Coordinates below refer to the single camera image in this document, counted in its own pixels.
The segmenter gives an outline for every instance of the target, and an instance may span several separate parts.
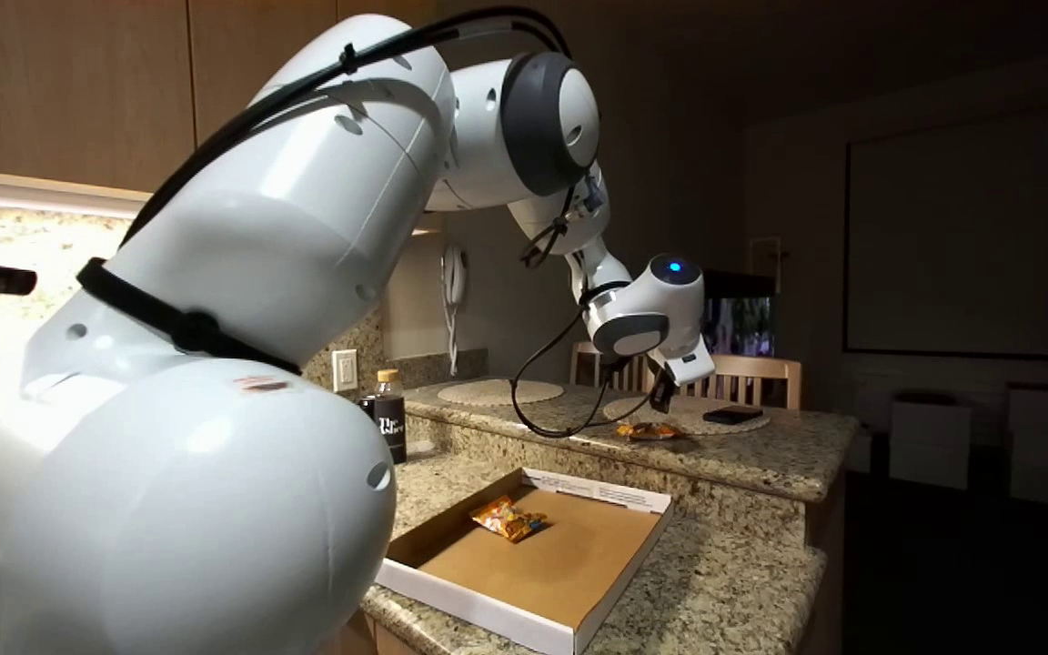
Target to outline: wire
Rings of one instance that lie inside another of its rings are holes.
[[[561,342],[578,319],[581,319],[581,317],[576,314],[550,342],[541,342],[538,349],[533,349],[533,353],[524,355],[524,363],[519,363],[519,366],[515,371],[515,377],[511,377],[515,412],[518,412],[518,418],[519,418],[533,432],[538,432],[538,437],[576,437],[576,432],[581,432],[581,428],[591,428],[591,427],[610,427],[610,422],[618,422],[618,418],[631,418],[631,416],[638,416],[643,404],[650,404],[650,394],[643,394],[643,398],[639,398],[632,406],[627,406],[624,416],[598,422],[599,400],[606,400],[606,386],[598,382],[598,400],[595,400],[591,416],[587,416],[578,427],[550,428],[550,427],[538,427],[534,418],[524,416],[524,406],[519,406],[519,377],[524,377],[524,371],[529,371],[538,355],[545,355],[550,349],[557,349],[557,342]]]
[[[353,44],[341,46],[339,61],[316,70],[316,74],[305,74],[283,89],[277,89],[272,95],[259,99],[256,107],[249,107],[244,114],[237,114],[231,125],[223,125],[213,138],[203,138],[203,146],[198,146],[187,163],[177,163],[164,184],[142,204],[142,212],[134,216],[132,230],[124,234],[120,244],[128,244],[137,230],[145,230],[162,212],[164,204],[189,181],[198,178],[213,159],[217,159],[223,154],[231,154],[232,146],[240,146],[249,135],[256,135],[261,129],[261,121],[297,107],[305,95],[313,95],[320,84],[341,76],[341,74],[357,74],[370,61],[385,61],[385,58],[398,58],[398,56],[409,56],[409,50],[418,50],[418,46],[432,46],[432,44],[449,44],[449,40],[470,40],[470,35],[490,35],[498,32],[496,24],[490,29],[481,29],[484,23],[506,23],[506,29],[519,29],[534,40],[541,40],[545,46],[555,50],[566,50],[567,56],[567,44],[561,35],[561,29],[533,12],[533,7],[481,7],[481,12],[462,12],[462,15],[451,15],[451,17],[439,17],[439,23],[428,23],[428,24],[418,24],[418,29],[409,29],[409,32],[398,32],[390,40],[377,40],[363,50],[357,50]]]
[[[524,262],[529,270],[541,266],[541,262],[555,255],[557,239],[567,234],[570,198],[576,198],[576,184],[567,184],[566,204],[561,204],[561,212],[555,216],[555,221],[529,239],[529,247],[524,247],[524,255],[519,255],[519,262]]]

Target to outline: chair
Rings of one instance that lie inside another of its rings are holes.
[[[599,377],[599,349],[595,342],[576,342],[570,346],[570,363],[567,363],[567,382],[570,386],[599,386],[609,377]],[[616,391],[631,391],[631,394],[643,394],[649,391],[649,366],[643,366],[643,353],[639,355],[631,355],[631,363],[610,374],[610,386]]]
[[[715,374],[681,386],[686,398],[720,398],[737,404],[764,404],[764,382],[780,377],[787,386],[783,406],[804,406],[804,363],[775,355],[715,355]]]

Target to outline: cabinet door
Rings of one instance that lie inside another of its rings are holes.
[[[237,115],[316,32],[363,12],[426,23],[432,0],[189,0],[198,138]]]
[[[0,171],[152,188],[189,146],[187,0],[0,0]]]

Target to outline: food item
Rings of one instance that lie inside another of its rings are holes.
[[[618,418],[618,437],[624,441],[678,441],[687,437],[678,422],[632,422]]]
[[[545,528],[545,518],[541,514],[524,514],[515,507],[515,497],[496,497],[481,511],[475,511],[475,522],[490,530],[490,535],[502,535],[511,543],[519,543],[529,535],[534,535],[538,528]]]

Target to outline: kitchen counter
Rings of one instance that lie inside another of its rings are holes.
[[[511,471],[484,454],[416,451],[398,465],[398,535]],[[823,554],[780,530],[755,501],[733,507],[733,522],[672,507],[591,650],[796,650]],[[363,610],[416,650],[524,650],[382,587],[370,587]]]
[[[665,530],[591,650],[813,650],[813,615],[826,574],[836,574],[820,522],[855,418],[767,412],[681,443],[627,443],[610,427],[550,441],[506,404],[451,404],[445,391],[409,391],[413,463],[398,465],[398,535],[518,465],[671,491]],[[694,427],[715,404],[681,398],[671,418]],[[541,427],[567,427],[591,406],[595,391],[524,404]],[[416,650],[524,650],[382,587],[363,610]]]
[[[529,427],[515,416],[511,404],[498,400],[475,400],[456,404],[449,400],[456,386],[421,386],[409,394],[409,412],[418,418],[438,418],[449,427],[470,427],[511,441],[533,443],[561,443],[566,451],[599,454],[616,463],[632,463],[649,471],[681,472],[693,480],[715,480],[729,486],[783,496],[796,501],[823,501],[831,484],[844,465],[844,451],[855,432],[852,416],[820,416],[820,412],[775,412],[767,406],[761,422],[746,427],[715,427],[701,422],[709,406],[720,406],[715,398],[672,398],[671,416],[639,412],[638,418],[672,418],[693,441],[678,443],[631,443],[616,437],[610,422],[598,422],[578,428],[567,441],[550,441],[529,432]],[[576,427],[595,406],[595,391],[567,386],[561,398],[524,404],[524,416],[538,427]],[[606,398],[610,416],[632,406],[638,398]]]

